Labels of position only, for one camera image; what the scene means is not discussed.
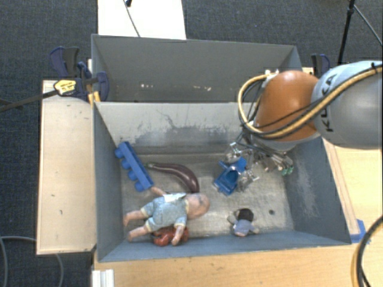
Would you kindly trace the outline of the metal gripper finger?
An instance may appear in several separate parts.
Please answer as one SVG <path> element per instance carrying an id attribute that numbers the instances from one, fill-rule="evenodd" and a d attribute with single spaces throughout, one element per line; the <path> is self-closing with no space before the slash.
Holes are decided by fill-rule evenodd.
<path id="1" fill-rule="evenodd" d="M 243 158 L 247 163 L 250 158 L 250 149 L 238 143 L 230 143 L 224 152 L 226 163 L 236 163 Z"/>
<path id="2" fill-rule="evenodd" d="M 259 176 L 252 170 L 245 170 L 238 179 L 238 191 L 245 191 L 252 183 L 259 180 Z"/>

